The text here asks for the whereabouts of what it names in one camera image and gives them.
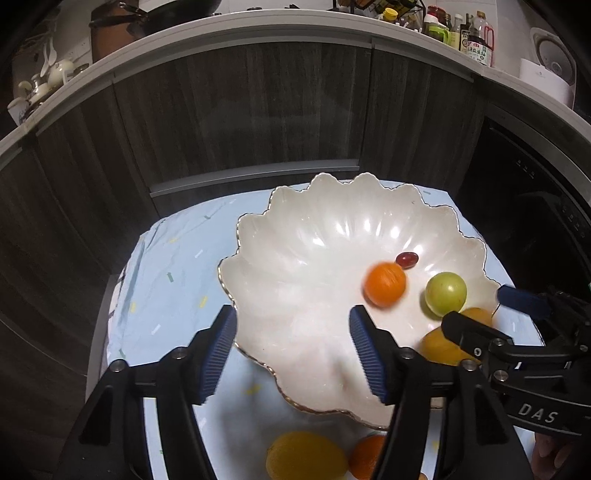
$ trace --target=wall outlet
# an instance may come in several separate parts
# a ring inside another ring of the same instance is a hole
[[[90,38],[84,38],[78,45],[68,51],[66,53],[65,58],[70,59],[71,61],[78,60],[82,55],[88,53],[90,51]]]

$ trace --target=red grape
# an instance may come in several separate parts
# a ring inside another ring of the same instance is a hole
[[[418,255],[415,252],[402,252],[396,257],[396,263],[403,269],[414,267],[418,262]]]

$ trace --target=tangerine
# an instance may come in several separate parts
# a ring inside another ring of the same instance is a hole
[[[355,445],[349,456],[349,472],[357,480],[371,479],[385,441],[385,435],[372,435]]]
[[[372,267],[363,283],[365,297],[381,309],[394,305],[404,290],[406,274],[394,262],[382,262]]]

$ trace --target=human hand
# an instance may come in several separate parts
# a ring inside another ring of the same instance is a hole
[[[573,444],[535,434],[534,453],[531,457],[531,469],[535,480],[550,480],[569,456]]]

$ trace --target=table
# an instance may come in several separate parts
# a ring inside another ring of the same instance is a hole
[[[383,181],[386,187],[399,183]],[[296,190],[308,184],[296,185]],[[441,190],[419,187],[432,206],[455,209],[466,236],[480,237],[461,215],[451,197]],[[107,361],[124,358],[130,365],[159,360],[176,346],[187,345],[200,329],[213,322],[229,299],[217,279],[219,262],[237,249],[236,221],[244,213],[262,213],[271,190],[247,192],[200,203],[154,224],[139,238],[109,319]],[[501,284],[512,284],[505,269],[487,247],[485,271]],[[497,327],[516,343],[540,345],[530,319],[501,307]],[[167,479],[154,399],[145,399],[148,450],[154,478]],[[265,454],[273,440],[291,430],[310,430],[331,438],[348,453],[372,430],[338,414],[311,415],[290,406],[278,392],[272,375],[241,355],[230,352],[217,388],[195,416],[212,466],[219,480],[267,478]],[[439,446],[441,412],[431,412],[423,472],[433,477]],[[518,429],[526,453],[533,434]]]

